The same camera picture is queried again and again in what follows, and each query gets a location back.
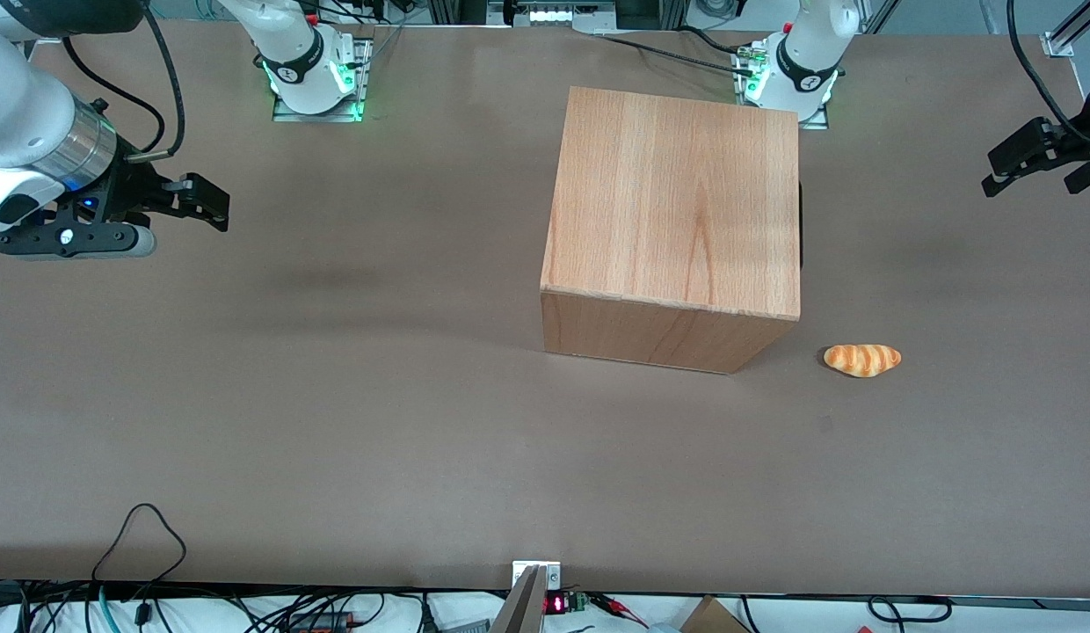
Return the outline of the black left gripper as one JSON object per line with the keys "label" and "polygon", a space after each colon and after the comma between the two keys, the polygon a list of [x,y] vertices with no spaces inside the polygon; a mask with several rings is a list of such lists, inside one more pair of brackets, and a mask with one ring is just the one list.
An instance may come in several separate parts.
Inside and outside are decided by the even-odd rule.
{"label": "black left gripper", "polygon": [[992,173],[982,181],[988,198],[1000,196],[1015,180],[1076,161],[1083,165],[1064,176],[1065,187],[1071,195],[1090,188],[1090,92],[1076,115],[1064,115],[1051,95],[1047,106],[1058,127],[1036,117],[988,153]]}

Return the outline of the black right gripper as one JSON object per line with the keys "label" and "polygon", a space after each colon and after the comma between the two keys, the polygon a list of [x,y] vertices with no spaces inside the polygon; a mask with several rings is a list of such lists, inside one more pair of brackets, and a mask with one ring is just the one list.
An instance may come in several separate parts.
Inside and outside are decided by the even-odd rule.
{"label": "black right gripper", "polygon": [[147,228],[148,214],[196,219],[222,233],[229,229],[230,196],[207,178],[187,172],[168,180],[152,165],[116,162],[98,180],[72,195],[70,205],[80,220],[90,223],[128,222]]}

